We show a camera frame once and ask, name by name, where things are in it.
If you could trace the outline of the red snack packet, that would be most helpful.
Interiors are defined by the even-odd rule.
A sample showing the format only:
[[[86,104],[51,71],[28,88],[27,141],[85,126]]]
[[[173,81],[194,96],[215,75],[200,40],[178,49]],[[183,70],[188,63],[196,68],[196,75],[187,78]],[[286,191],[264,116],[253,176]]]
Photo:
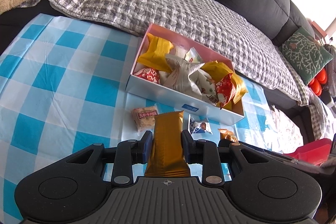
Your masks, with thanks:
[[[151,83],[160,84],[159,71],[153,68],[142,68],[134,73],[135,76],[150,81]]]
[[[216,83],[216,93],[220,109],[224,108],[236,94],[236,88],[231,81],[232,73],[228,73]]]

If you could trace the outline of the grey checkered sofa blanket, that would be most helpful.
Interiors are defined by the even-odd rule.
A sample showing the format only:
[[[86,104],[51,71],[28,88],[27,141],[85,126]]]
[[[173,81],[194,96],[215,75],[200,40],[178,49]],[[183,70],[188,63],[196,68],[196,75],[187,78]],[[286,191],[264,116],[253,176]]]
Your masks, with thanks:
[[[26,0],[32,7],[41,0]],[[228,57],[244,76],[308,107],[315,139],[335,134],[335,118],[271,40],[214,0],[48,0],[63,14],[141,36],[157,24]]]

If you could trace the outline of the brown biscuit packet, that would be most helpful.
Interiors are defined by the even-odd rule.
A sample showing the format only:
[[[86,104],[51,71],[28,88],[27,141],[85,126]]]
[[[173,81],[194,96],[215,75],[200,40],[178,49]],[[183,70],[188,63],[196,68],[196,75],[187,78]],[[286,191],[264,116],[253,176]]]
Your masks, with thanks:
[[[152,130],[155,126],[155,116],[158,115],[157,106],[141,107],[131,111],[138,132]]]

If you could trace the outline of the small blue white candy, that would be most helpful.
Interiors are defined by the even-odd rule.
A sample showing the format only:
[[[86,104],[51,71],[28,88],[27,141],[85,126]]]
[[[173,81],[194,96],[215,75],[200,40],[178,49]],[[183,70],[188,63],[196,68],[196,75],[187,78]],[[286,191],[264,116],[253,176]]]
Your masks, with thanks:
[[[207,118],[196,121],[191,115],[188,118],[188,131],[193,134],[213,134]]]

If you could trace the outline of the red plastic stool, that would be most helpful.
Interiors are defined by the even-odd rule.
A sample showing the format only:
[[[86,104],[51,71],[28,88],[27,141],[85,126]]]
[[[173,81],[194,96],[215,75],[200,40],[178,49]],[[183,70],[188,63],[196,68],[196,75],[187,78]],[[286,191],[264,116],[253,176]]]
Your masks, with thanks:
[[[285,155],[313,165],[320,165],[329,158],[331,146],[332,141],[324,138],[298,147],[294,152]]]

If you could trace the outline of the green patterned cushion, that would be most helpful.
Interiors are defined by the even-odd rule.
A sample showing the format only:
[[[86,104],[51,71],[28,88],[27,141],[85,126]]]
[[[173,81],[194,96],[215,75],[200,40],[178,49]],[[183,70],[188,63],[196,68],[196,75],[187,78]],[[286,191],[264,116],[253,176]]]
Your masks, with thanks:
[[[333,55],[316,42],[303,27],[287,39],[280,50],[305,85],[333,59]]]

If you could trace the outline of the white triangular snack bag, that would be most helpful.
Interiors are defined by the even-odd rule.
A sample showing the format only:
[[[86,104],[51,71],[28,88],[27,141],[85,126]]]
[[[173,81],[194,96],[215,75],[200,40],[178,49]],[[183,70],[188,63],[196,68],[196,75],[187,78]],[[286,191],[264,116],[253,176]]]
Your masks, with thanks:
[[[204,63],[191,63],[171,54],[165,54],[165,59],[172,72],[163,86],[200,100],[202,98],[201,91],[197,84],[190,79],[190,76],[197,72]]]

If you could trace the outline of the white green snack bag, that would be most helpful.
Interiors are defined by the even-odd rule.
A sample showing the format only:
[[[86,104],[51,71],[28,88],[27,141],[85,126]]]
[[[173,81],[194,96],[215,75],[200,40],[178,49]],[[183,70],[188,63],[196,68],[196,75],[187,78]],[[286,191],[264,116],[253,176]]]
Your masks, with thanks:
[[[201,91],[202,100],[213,105],[216,105],[219,100],[216,92],[215,81],[211,78],[211,76],[199,69],[195,72],[194,81]]]

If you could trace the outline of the small yellow snack packet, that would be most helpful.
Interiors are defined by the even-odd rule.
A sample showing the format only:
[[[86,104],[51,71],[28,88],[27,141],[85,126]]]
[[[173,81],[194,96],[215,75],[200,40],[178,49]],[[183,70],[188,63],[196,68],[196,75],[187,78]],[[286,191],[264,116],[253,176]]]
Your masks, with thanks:
[[[223,62],[211,61],[201,67],[215,82],[215,90],[221,109],[230,103],[238,103],[248,93],[243,79]]]

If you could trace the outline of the blue checkered tablecloth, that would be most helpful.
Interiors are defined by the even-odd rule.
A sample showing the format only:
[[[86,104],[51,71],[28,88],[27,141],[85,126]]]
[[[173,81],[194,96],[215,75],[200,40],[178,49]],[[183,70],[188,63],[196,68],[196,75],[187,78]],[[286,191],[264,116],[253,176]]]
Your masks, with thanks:
[[[171,106],[126,92],[140,38],[62,16],[28,22],[1,55],[1,223],[22,219],[14,201],[20,180],[88,145],[114,147],[141,133],[131,111]],[[303,145],[298,127],[273,114],[264,90],[246,81],[244,118],[232,126],[210,120],[240,141],[280,153]]]

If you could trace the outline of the gold bar snack packet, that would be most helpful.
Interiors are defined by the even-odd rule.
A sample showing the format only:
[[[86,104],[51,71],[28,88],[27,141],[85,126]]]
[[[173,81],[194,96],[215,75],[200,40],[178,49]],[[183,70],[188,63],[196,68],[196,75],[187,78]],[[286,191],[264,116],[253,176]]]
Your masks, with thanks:
[[[145,176],[190,176],[181,141],[183,114],[183,111],[175,111],[155,116],[153,144]]]

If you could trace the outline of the orange cookie packet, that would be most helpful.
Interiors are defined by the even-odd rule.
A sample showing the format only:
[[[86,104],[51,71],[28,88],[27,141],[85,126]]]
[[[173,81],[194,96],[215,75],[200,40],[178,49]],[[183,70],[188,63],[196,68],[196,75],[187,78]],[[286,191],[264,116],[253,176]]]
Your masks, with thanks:
[[[226,139],[228,141],[232,141],[232,142],[235,142],[235,143],[238,142],[238,139],[237,139],[236,135],[232,131],[230,131],[226,128],[219,128],[218,130],[219,130],[219,133],[220,133],[220,139]]]

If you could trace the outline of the large yellow snack bag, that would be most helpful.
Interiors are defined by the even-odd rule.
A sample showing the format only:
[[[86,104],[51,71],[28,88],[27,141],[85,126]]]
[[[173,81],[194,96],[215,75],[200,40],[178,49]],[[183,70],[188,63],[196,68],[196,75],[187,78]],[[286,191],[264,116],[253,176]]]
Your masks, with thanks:
[[[152,34],[147,34],[147,38],[149,41],[148,49],[138,57],[137,62],[158,71],[171,73],[172,69],[167,63],[165,55],[173,49],[173,44]]]

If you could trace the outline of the orange red object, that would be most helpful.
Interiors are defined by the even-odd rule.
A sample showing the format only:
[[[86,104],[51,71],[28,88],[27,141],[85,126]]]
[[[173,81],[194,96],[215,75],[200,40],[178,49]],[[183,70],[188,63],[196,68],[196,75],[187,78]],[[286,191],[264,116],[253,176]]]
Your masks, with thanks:
[[[327,72],[323,68],[308,84],[308,87],[316,95],[320,96],[323,90],[323,86],[327,83]]]

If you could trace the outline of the pink and white snack box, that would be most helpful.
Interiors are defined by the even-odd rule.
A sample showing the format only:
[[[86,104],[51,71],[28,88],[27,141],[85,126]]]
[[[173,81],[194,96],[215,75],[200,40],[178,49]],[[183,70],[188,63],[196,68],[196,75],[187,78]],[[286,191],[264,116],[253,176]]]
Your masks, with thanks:
[[[190,38],[156,24],[151,24],[148,27],[146,34],[143,36],[136,57],[139,57],[148,49],[149,41],[147,34],[164,38],[176,46],[183,46],[188,49],[194,47],[205,62],[216,60],[218,62],[223,62],[230,69],[234,68],[230,59],[222,56],[220,53],[217,53]],[[140,69],[141,65],[138,64],[137,59],[135,59],[130,71],[130,76],[126,83],[126,92],[171,106],[178,110],[185,110],[200,117],[207,117],[210,120],[217,121],[228,126],[232,126],[244,118],[244,109],[241,101],[233,104],[231,110],[220,109],[202,100],[135,76],[134,73]]]

